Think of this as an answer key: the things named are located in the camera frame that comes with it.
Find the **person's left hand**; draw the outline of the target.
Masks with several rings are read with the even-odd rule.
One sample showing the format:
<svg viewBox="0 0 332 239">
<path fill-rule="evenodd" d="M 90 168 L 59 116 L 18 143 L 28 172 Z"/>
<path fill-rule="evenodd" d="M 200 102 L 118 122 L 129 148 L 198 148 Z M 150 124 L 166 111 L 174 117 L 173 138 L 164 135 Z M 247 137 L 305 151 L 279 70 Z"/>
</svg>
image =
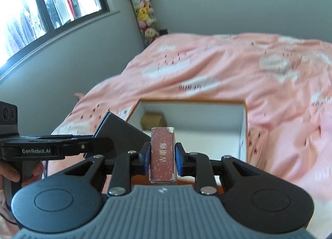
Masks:
<svg viewBox="0 0 332 239">
<path fill-rule="evenodd" d="M 25 187 L 31 183 L 41 180 L 43 172 L 44 172 L 43 163 L 41 163 L 41 162 L 36 163 L 36 165 L 32 171 L 32 176 L 29 177 L 28 179 L 22 181 L 21 186 Z M 6 163 L 5 161 L 1 160 L 1 180 L 3 180 L 3 178 L 6 178 L 13 182 L 20 181 L 20 175 L 19 175 L 18 171 L 16 169 L 14 169 L 11 165 L 9 165 L 9 163 Z"/>
</svg>

